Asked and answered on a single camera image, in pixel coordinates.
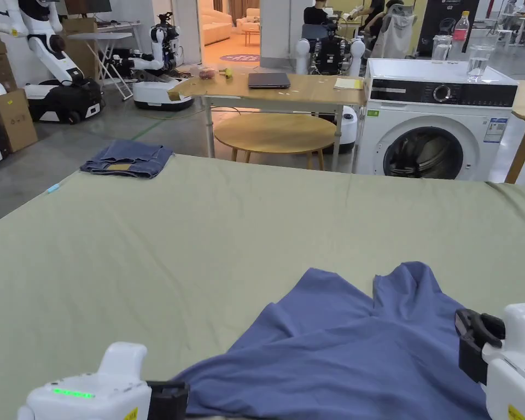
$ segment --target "washing machine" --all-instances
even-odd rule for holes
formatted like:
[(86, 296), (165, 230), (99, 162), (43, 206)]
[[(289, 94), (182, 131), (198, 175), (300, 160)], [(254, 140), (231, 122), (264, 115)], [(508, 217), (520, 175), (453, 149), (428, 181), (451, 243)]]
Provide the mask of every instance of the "washing machine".
[(518, 83), (468, 63), (370, 59), (356, 173), (487, 181)]

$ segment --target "white garment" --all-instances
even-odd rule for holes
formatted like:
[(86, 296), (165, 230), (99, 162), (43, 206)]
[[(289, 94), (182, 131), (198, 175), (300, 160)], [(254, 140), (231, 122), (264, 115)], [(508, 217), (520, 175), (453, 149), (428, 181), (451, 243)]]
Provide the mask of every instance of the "white garment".
[(525, 5), (521, 4), (519, 6), (515, 6), (515, 13), (525, 13)]
[(404, 58), (408, 53), (412, 39), (412, 24), (415, 16), (390, 15), (387, 29), (379, 32), (372, 58)]

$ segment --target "laptop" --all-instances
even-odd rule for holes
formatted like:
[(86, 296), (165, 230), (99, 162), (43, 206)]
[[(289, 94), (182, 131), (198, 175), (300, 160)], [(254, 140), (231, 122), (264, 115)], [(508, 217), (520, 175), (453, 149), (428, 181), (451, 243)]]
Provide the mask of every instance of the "laptop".
[(288, 89), (290, 86), (286, 73), (249, 73), (249, 89)]

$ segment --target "black shirt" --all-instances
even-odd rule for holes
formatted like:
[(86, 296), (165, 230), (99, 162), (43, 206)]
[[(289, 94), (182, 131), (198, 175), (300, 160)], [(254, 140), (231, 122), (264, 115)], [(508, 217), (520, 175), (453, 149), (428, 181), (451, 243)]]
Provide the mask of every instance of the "black shirt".
[(364, 21), (364, 27), (371, 22), (373, 18), (379, 15), (385, 8), (385, 0), (371, 0), (371, 6), (373, 11)]
[(327, 23), (329, 15), (323, 9), (318, 9), (315, 6), (306, 7), (304, 10), (304, 23), (306, 25), (320, 25)]

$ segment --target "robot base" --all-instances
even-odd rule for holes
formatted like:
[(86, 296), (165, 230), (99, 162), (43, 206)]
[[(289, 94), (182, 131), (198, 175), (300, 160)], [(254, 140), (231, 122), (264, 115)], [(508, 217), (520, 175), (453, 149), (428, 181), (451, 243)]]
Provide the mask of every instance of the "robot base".
[(139, 82), (132, 87), (135, 94), (135, 104), (137, 108), (155, 111), (183, 111), (194, 103), (194, 98), (190, 96), (179, 96), (179, 101), (171, 101), (167, 91), (173, 89), (183, 79), (174, 78), (168, 82)]
[(61, 85), (47, 80), (39, 85), (24, 86), (33, 121), (77, 124), (101, 112), (105, 103), (95, 80), (82, 85)]

